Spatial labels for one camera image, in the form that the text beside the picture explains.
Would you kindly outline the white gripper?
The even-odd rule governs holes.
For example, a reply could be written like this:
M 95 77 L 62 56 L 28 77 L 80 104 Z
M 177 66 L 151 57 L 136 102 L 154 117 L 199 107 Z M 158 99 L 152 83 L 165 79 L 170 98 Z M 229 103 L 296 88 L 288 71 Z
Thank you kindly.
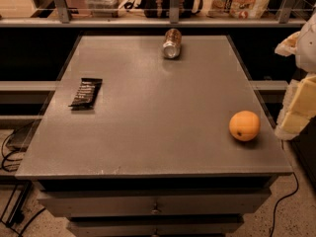
M 295 55 L 296 66 L 307 73 L 316 73 L 316 14 L 275 49 L 281 56 Z M 300 81 L 291 80 L 282 101 L 275 135 L 291 140 L 316 117 L 316 75 L 307 75 Z

